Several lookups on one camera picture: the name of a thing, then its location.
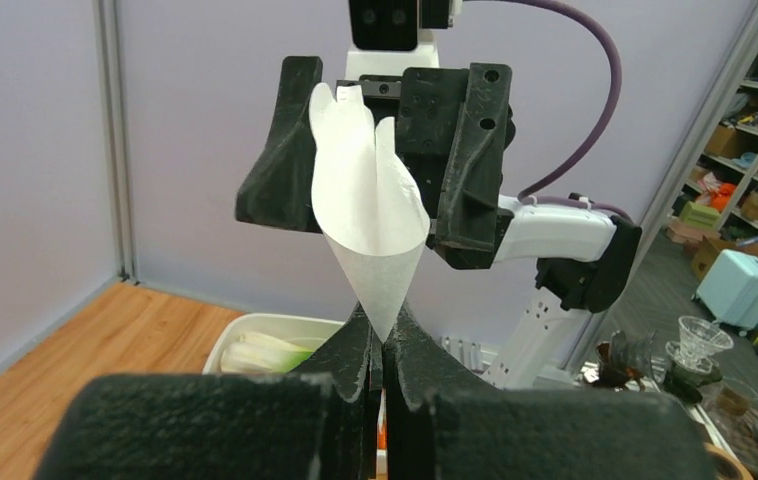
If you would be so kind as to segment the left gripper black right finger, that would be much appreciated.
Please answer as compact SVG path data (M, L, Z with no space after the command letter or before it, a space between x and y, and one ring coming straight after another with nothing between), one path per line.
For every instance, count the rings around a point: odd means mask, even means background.
M383 345L393 479L711 479L693 420L663 393L496 388L403 306Z

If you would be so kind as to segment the white paper coffee filter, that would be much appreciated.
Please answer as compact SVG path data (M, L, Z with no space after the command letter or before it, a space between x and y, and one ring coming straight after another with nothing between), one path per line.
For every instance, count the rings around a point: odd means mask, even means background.
M375 120L359 86L317 84L312 208L373 330L386 341L430 229L419 188L396 153L395 120Z

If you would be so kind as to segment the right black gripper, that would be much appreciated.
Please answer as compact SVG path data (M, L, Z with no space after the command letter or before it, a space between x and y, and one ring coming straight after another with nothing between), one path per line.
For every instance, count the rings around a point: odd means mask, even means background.
M311 200L316 144L309 103L322 71L317 56L283 59L265 145L237 191L237 221L320 231ZM437 219L431 248L457 270L490 268L513 218L499 206L503 154L515 135L511 80L505 64L472 63L337 84L361 87L375 120L394 118L396 153L429 219Z

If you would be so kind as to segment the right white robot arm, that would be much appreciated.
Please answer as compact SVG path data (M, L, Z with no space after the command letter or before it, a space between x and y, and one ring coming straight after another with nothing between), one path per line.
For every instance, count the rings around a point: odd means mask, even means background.
M426 250L456 270L534 259L535 296L483 375L530 387L569 326L620 296L640 228L578 195L501 193L514 136L507 65L409 67L336 85L322 70L317 57L283 60L236 219L321 234L381 340Z

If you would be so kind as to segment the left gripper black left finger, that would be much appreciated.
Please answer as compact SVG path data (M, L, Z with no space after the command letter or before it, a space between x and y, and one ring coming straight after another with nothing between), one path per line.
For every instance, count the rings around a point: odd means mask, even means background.
M285 374L112 374L72 400L38 479L366 479L374 471L361 307Z

